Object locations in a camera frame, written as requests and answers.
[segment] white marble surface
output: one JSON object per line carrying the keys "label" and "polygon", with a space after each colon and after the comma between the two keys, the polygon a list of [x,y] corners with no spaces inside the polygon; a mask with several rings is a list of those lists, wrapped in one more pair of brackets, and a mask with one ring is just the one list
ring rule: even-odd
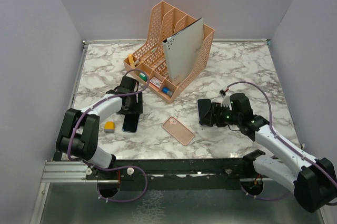
{"label": "white marble surface", "polygon": [[[125,73],[123,60],[138,44],[92,44],[88,48],[74,108],[80,109],[99,100],[106,91],[119,85]],[[113,134],[100,126],[99,146],[118,159],[228,158],[242,157],[255,149],[271,154],[239,132],[228,128],[202,128],[198,124],[196,100],[221,101],[219,90],[228,84],[246,80],[261,86],[272,102],[274,126],[285,137],[298,143],[279,80],[265,43],[213,43],[207,68],[173,102],[166,104],[150,90],[143,95],[144,113],[136,133],[122,132],[124,116],[112,115]],[[255,114],[268,119],[267,103],[252,86],[236,85],[231,92],[244,92]],[[188,146],[181,145],[163,128],[170,116],[176,117],[195,137]]]}

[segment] yellow sponge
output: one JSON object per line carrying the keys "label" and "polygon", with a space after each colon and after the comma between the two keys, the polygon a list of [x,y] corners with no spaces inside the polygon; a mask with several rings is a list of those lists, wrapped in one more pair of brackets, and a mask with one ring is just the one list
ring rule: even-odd
{"label": "yellow sponge", "polygon": [[114,133],[115,132],[115,123],[113,121],[108,121],[104,126],[105,133]]}

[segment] pink phone case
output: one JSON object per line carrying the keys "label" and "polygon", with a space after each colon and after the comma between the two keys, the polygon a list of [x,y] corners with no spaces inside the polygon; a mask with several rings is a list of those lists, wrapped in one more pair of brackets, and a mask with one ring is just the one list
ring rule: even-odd
{"label": "pink phone case", "polygon": [[188,145],[194,137],[194,133],[172,116],[163,123],[163,128],[184,146]]}

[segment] green object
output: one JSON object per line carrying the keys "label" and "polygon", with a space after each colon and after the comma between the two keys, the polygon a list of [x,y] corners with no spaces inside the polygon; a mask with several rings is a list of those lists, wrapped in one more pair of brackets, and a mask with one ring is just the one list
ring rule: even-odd
{"label": "green object", "polygon": [[146,77],[146,75],[145,75],[144,73],[140,73],[140,74],[139,74],[139,77],[140,77],[141,79],[143,79],[144,81],[147,81],[147,77]]}

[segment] yellow object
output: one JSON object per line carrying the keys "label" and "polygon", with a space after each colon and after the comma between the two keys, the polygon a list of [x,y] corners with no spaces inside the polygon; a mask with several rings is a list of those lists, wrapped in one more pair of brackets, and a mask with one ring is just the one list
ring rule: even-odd
{"label": "yellow object", "polygon": [[129,54],[128,55],[128,62],[130,63],[130,66],[131,66],[131,68],[135,68],[136,66],[135,66],[135,62],[133,61],[133,57],[132,57],[132,54]]}
{"label": "yellow object", "polygon": [[104,132],[113,133],[115,132],[115,123],[113,121],[108,121],[105,123]]}

